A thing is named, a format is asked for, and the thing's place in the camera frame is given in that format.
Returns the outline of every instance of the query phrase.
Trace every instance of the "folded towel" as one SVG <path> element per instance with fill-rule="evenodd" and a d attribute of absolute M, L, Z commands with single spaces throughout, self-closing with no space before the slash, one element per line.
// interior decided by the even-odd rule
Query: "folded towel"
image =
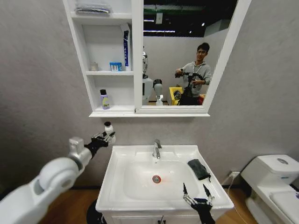
<path fill-rule="evenodd" d="M 209 181 L 211 182 L 210 178 L 211 175 L 206 171 L 206 168 L 200 163 L 198 159 L 191 160 L 188 162 L 188 165 L 191 167 L 191 169 L 194 171 L 196 177 L 201 181 L 206 178 L 209 178 Z"/>

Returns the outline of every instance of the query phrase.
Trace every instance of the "sink basin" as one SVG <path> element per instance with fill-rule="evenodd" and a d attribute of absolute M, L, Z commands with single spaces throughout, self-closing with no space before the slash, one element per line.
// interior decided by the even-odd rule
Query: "sink basin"
<path fill-rule="evenodd" d="M 192 198 L 207 198 L 204 184 L 215 197 L 213 210 L 234 207 L 197 146 L 162 146 L 161 159 L 152 152 L 153 145 L 113 146 L 97 211 L 192 210 L 183 200 L 183 183 Z M 187 164 L 192 159 L 206 167 L 211 182 L 197 179 Z"/>
<path fill-rule="evenodd" d="M 195 194 L 199 191 L 187 164 L 179 161 L 132 162 L 124 175 L 124 193 L 133 199 L 181 200 L 183 182 Z M 153 176 L 161 178 L 160 183 Z"/>

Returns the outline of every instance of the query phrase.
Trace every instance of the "red drain stopper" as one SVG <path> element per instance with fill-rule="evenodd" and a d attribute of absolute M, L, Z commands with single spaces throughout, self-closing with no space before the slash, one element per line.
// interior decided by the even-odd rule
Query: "red drain stopper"
<path fill-rule="evenodd" d="M 162 180 L 162 179 L 161 179 L 158 175 L 154 175 L 154 176 L 153 176 L 153 182 L 154 182 L 154 183 L 160 183 L 161 180 Z"/>

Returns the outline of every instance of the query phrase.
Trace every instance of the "toilet seat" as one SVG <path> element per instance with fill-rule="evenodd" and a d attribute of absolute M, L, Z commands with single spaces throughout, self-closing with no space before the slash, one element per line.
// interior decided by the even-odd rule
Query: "toilet seat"
<path fill-rule="evenodd" d="M 270 198 L 293 223 L 299 224 L 299 192 L 271 193 Z"/>

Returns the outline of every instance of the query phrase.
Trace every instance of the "white shelf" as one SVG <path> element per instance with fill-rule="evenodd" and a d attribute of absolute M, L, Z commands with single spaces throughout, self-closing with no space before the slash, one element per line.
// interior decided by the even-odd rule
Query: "white shelf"
<path fill-rule="evenodd" d="M 207 113 L 134 113 L 134 112 L 92 112 L 90 118 L 185 118 L 185 117 L 210 117 Z"/>
<path fill-rule="evenodd" d="M 87 76 L 133 76 L 133 71 L 86 71 Z"/>
<path fill-rule="evenodd" d="M 118 26 L 124 23 L 132 24 L 132 14 L 77 14 L 71 12 L 71 18 L 82 25 Z"/>
<path fill-rule="evenodd" d="M 92 112 L 89 117 L 122 117 L 122 115 L 132 116 L 135 113 L 134 105 L 110 105 L 110 109 L 103 110 L 102 106 Z"/>

